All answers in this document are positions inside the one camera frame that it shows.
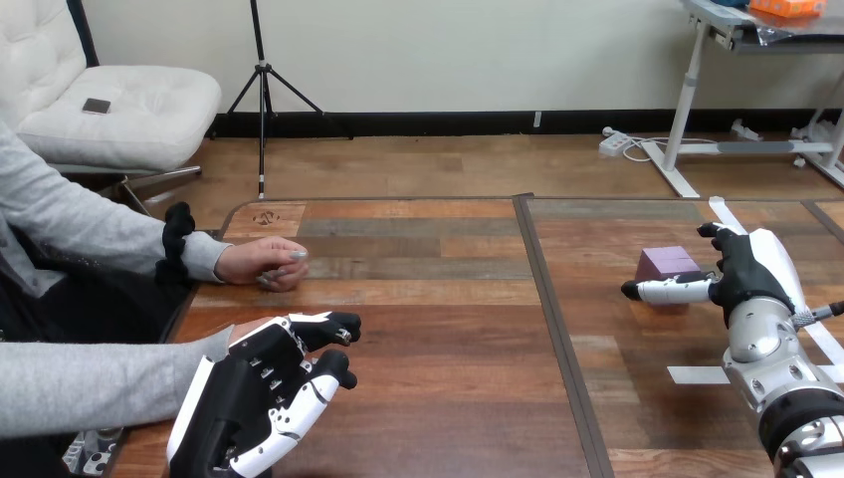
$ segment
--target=robotic hand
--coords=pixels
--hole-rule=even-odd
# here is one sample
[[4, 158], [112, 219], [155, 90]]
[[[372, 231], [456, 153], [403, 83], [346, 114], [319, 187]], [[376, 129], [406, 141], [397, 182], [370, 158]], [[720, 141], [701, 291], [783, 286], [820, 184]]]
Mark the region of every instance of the robotic hand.
[[276, 317], [202, 359], [167, 443], [173, 478], [271, 476], [270, 467], [308, 433], [339, 387], [357, 378], [336, 350], [308, 352], [360, 338], [360, 317], [326, 312]]
[[844, 392], [806, 356], [797, 332], [844, 313], [844, 303], [806, 306], [797, 272], [768, 230], [701, 226], [723, 272], [627, 282], [622, 293], [651, 304], [712, 301], [724, 310], [730, 347], [722, 368], [747, 404], [778, 478], [844, 476]]

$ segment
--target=white leather cushion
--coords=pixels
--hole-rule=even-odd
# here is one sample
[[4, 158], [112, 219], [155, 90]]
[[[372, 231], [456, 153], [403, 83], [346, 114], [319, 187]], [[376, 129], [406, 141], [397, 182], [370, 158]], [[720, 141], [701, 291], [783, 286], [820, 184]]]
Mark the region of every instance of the white leather cushion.
[[[213, 78], [193, 70], [89, 68], [17, 132], [48, 162], [167, 171], [199, 147], [220, 96]], [[110, 101], [108, 114], [84, 113], [88, 98]]]
[[85, 69], [67, 0], [0, 0], [0, 120], [46, 108]]

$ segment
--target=chair leg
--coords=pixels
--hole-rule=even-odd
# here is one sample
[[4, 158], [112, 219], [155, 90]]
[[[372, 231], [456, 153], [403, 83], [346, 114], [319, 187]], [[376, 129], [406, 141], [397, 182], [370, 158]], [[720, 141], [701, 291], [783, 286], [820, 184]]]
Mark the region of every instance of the chair leg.
[[169, 181], [172, 179], [178, 179], [190, 175], [198, 176], [200, 174], [202, 174], [202, 167], [200, 166], [181, 167], [179, 169], [174, 169], [172, 171], [162, 172], [159, 174], [149, 174], [146, 176], [133, 177], [128, 180], [128, 187], [139, 189], [141, 187], [160, 184], [164, 181]]
[[143, 207], [143, 202], [132, 191], [131, 180], [129, 178], [124, 178], [123, 181], [114, 185], [114, 195], [120, 197], [123, 203], [134, 211], [147, 216], [152, 215]]

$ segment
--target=wooden table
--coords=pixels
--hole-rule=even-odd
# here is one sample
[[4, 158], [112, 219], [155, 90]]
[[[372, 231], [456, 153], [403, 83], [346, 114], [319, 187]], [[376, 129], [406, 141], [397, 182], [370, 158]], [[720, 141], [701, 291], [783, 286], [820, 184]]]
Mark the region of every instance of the wooden table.
[[[341, 390], [276, 476], [587, 476], [513, 202], [261, 202], [224, 240], [312, 255], [298, 290], [200, 287], [175, 341], [290, 312], [359, 313]], [[161, 477], [169, 423], [133, 431], [111, 476]]]
[[[810, 304], [844, 298], [844, 203], [728, 205], [781, 238]], [[666, 369], [720, 364], [721, 310], [619, 292], [643, 247], [681, 245], [714, 269], [695, 228], [715, 219], [685, 200], [247, 204], [225, 240], [294, 238], [311, 277], [289, 294], [202, 286], [175, 340], [267, 315], [361, 314], [347, 350], [358, 388], [335, 396], [276, 476], [769, 477], [733, 389], [677, 385]], [[844, 339], [844, 321], [826, 326]], [[111, 476], [165, 475], [169, 428], [132, 431]]]

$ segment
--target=person's arm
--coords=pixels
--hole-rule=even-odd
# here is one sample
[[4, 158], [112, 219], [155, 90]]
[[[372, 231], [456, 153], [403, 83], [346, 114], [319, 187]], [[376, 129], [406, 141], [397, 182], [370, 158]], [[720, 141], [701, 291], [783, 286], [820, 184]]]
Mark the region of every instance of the person's arm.
[[[164, 223], [65, 179], [0, 121], [0, 210], [37, 243], [118, 269], [151, 274], [164, 259]], [[203, 232], [185, 238], [182, 262], [198, 280], [219, 281], [214, 266], [228, 244]]]
[[232, 329], [177, 345], [2, 343], [0, 439], [174, 417], [200, 359], [223, 359]]

